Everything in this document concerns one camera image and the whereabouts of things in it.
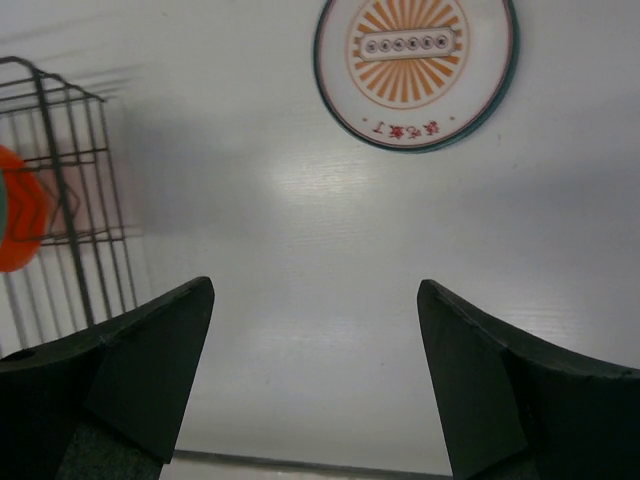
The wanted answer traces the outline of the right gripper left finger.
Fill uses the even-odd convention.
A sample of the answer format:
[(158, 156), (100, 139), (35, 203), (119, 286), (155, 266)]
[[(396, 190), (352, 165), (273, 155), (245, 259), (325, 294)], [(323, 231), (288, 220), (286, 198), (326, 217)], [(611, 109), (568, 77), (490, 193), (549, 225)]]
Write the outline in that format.
[(1, 360), (4, 479), (157, 479), (172, 460), (215, 301), (197, 277)]

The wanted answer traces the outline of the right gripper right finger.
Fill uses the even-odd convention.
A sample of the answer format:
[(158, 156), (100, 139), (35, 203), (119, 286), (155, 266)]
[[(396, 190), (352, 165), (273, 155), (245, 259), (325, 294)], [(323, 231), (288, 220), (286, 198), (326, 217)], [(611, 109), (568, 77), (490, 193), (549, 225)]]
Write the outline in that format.
[(417, 308), (454, 478), (638, 478), (637, 369), (538, 338), (434, 280)]

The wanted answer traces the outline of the green plate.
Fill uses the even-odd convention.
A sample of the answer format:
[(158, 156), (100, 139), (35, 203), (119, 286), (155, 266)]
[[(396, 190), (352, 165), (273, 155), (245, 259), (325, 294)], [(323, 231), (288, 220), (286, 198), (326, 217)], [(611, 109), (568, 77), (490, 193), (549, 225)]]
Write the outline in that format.
[(3, 173), (0, 172), (0, 242), (3, 241), (9, 215), (8, 193)]

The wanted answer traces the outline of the orange sunburst plate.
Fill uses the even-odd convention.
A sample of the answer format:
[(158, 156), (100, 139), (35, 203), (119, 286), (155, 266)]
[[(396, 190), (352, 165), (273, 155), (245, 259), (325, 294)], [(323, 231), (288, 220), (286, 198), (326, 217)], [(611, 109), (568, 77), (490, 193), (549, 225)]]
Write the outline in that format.
[(376, 148), (427, 153), (489, 119), (519, 53), (511, 1), (328, 1), (313, 71), (324, 106), (346, 132)]

